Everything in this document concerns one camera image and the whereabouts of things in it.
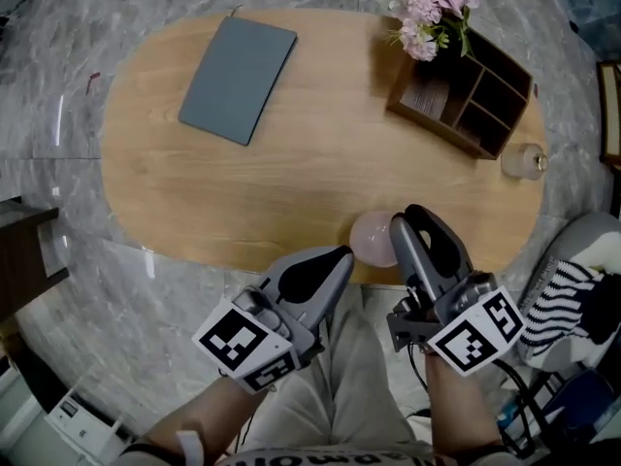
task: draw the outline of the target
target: marble floor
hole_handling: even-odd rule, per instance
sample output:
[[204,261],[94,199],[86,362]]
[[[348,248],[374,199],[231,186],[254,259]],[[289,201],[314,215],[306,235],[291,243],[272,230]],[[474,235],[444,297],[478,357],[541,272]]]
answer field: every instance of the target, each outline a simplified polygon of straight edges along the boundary
[[[42,230],[50,269],[71,277],[18,314],[31,346],[93,404],[137,433],[216,377],[190,336],[221,298],[252,278],[148,250],[118,226],[101,180],[102,113],[114,72],[154,29],[181,17],[269,7],[386,13],[388,0],[30,0],[0,59],[0,198],[58,207]],[[598,160],[596,56],[570,30],[560,0],[485,0],[472,26],[535,77],[549,145],[540,216],[501,281],[523,290],[554,235],[582,213],[607,210],[611,176]],[[86,84],[93,81],[86,95]],[[57,129],[59,99],[62,124]],[[352,287],[386,354],[401,409],[426,395],[384,316],[400,289]]]

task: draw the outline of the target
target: green leaf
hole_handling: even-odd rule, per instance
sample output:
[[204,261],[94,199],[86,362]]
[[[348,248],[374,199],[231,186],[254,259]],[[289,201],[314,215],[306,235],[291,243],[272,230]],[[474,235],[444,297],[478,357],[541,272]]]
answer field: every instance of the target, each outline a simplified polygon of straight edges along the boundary
[[458,24],[453,19],[443,17],[442,22],[444,22],[448,27],[450,27],[451,29],[454,29],[457,32],[459,32],[459,30],[461,29],[461,22]]
[[388,30],[386,31],[386,34],[384,35],[384,40],[386,40],[386,43],[390,45],[391,47],[395,45],[396,43],[398,43],[400,39],[401,39],[401,34],[396,29]]
[[459,30],[459,36],[463,39],[463,37],[465,37],[468,34],[469,29],[470,28],[468,27],[468,24],[463,20],[462,27]]
[[468,35],[464,34],[464,38],[462,40],[462,57],[467,53],[473,54],[473,48],[470,45],[470,40],[468,39]]
[[438,35],[438,47],[441,49],[448,49],[448,35],[442,31],[440,35]]

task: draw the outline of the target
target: small glass jar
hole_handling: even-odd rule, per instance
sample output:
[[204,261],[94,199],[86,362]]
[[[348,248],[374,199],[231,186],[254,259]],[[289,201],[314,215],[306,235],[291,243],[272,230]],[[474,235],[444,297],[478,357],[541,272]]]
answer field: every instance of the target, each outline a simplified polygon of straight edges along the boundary
[[547,156],[536,144],[513,144],[501,155],[503,173],[513,178],[538,180],[547,169]]

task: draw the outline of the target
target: forearm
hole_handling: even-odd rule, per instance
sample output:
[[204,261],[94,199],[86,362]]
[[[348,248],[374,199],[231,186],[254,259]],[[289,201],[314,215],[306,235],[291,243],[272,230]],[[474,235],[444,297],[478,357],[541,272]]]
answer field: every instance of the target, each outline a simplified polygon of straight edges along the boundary
[[457,452],[501,444],[496,420],[488,410],[478,383],[462,378],[441,357],[425,357],[431,400],[434,451]]
[[229,378],[220,378],[200,395],[170,413],[145,435],[152,444],[183,455],[177,432],[195,430],[205,451],[205,463],[213,464],[240,433],[267,391],[250,395]]

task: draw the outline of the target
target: khaki pants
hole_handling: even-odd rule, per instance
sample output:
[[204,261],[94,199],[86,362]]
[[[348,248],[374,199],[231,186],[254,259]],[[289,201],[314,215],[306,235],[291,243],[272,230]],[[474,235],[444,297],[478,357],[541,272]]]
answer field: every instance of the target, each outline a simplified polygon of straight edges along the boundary
[[379,339],[362,317],[359,287],[349,287],[321,325],[325,351],[287,377],[262,406],[244,450],[348,445],[429,454],[416,442],[388,388]]

